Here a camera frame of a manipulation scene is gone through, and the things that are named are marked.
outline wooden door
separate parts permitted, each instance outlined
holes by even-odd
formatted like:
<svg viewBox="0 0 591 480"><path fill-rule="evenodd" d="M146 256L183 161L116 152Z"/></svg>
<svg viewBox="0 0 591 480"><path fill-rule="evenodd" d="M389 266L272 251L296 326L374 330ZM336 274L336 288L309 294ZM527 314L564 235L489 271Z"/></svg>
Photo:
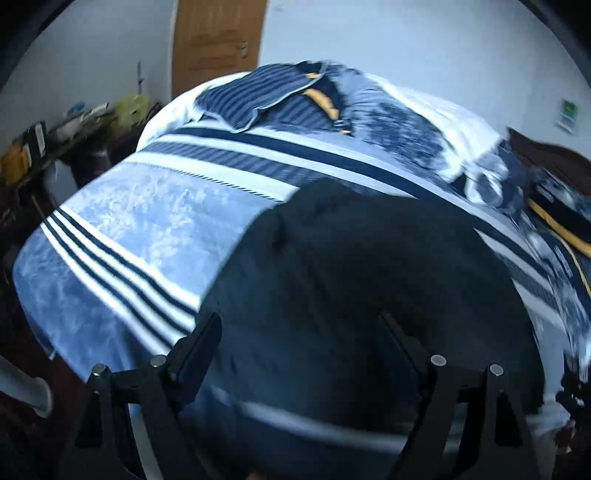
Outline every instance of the wooden door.
<svg viewBox="0 0 591 480"><path fill-rule="evenodd" d="M258 64L267 0L178 0L173 98Z"/></svg>

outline blue striped blanket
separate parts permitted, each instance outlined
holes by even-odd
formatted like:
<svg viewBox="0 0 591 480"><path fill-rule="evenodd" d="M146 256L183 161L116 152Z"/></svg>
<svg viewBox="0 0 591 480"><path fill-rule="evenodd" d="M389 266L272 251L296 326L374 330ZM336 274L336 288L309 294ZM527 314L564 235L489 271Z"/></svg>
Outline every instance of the blue striped blanket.
<svg viewBox="0 0 591 480"><path fill-rule="evenodd" d="M251 221L325 177L363 194L437 202L472 223L507 266L538 337L547 402L531 425L560 425L568 415L554 395L569 348L561 299L514 224L428 171L409 171L387 151L335 132L234 134L205 119L131 155L52 213L23 247L14 278L31 327L84 379L99 362L117 371L167 353L194 328L201 299ZM251 410L265 417L265 406ZM404 444L382 440L367 440L368 448Z"/></svg>

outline door handle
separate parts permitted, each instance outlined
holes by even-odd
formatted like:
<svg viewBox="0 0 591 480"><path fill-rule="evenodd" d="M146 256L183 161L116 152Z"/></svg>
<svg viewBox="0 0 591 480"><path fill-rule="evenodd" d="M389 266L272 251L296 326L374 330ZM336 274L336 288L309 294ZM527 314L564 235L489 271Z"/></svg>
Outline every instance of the door handle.
<svg viewBox="0 0 591 480"><path fill-rule="evenodd" d="M242 46L238 50L240 51L240 56L245 59L248 55L248 42L242 42Z"/></svg>

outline yellow strap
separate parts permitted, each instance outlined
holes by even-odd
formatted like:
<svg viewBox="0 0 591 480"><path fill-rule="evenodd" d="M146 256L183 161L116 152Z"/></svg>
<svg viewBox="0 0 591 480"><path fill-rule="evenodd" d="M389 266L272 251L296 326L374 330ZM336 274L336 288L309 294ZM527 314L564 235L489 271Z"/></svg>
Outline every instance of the yellow strap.
<svg viewBox="0 0 591 480"><path fill-rule="evenodd" d="M573 232L568 231L566 228L560 225L556 220L554 220L550 216L548 212L546 212L540 205L538 205L532 199L529 199L528 203L530 204L531 209L539 216L541 216L552 230L554 230L557 234L559 234L562 238L564 238L568 243L570 243L581 253L591 258L591 245L589 245L584 240L581 240Z"/></svg>
<svg viewBox="0 0 591 480"><path fill-rule="evenodd" d="M339 111L332 104L332 100L319 90L308 88L302 92L304 95L314 100L322 110L326 112L331 120L338 120Z"/></svg>
<svg viewBox="0 0 591 480"><path fill-rule="evenodd" d="M569 247L568 243L564 241L563 238L560 238L560 235L558 235L557 233L554 232L550 232L552 235L554 235L559 241L560 243L562 243L566 249L566 251L569 253L569 255L571 257L573 257L573 262L577 267L577 270L579 270L579 275L581 275L581 281L583 282L583 285L585 285L585 289L587 290L587 295L589 295L591 297L591 287L589 287L589 282L587 281L587 277L585 277L585 273L583 272L583 269L581 268L581 265L579 264L579 260L577 260L576 255L574 254L573 250Z"/></svg>

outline white wall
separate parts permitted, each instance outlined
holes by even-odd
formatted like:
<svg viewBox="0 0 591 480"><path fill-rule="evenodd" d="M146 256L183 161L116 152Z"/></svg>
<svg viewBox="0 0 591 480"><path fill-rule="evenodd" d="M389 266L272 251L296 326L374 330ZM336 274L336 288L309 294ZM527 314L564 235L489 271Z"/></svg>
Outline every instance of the white wall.
<svg viewBox="0 0 591 480"><path fill-rule="evenodd" d="M564 145L591 160L591 88L559 40L548 35L540 44L534 88L521 124L521 133L535 140ZM562 99L580 109L574 135L555 126Z"/></svg>
<svg viewBox="0 0 591 480"><path fill-rule="evenodd" d="M137 91L170 100L175 0L76 0L31 45L0 92L0 152L39 119L48 127L78 101L95 106Z"/></svg>
<svg viewBox="0 0 591 480"><path fill-rule="evenodd" d="M260 63L305 59L341 61L462 105L502 134L511 126L591 158L591 89L518 0L269 0ZM554 125L562 98L580 103L574 137Z"/></svg>

